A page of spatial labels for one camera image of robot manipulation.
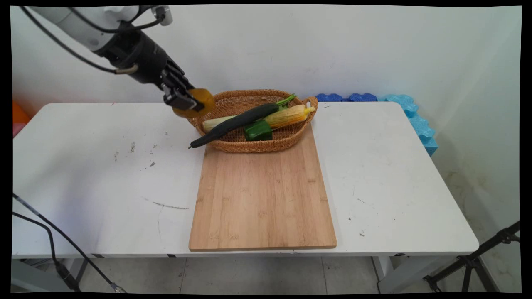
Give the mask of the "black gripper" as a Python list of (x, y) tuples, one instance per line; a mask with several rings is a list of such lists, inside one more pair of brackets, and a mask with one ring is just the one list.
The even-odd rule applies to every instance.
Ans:
[(205, 104), (190, 93), (195, 87), (190, 83), (174, 60), (171, 60), (154, 40), (141, 31), (117, 33), (95, 54), (106, 58), (118, 69), (138, 66), (137, 71), (129, 74), (142, 84), (154, 84), (165, 93), (165, 104), (188, 112), (201, 112)]

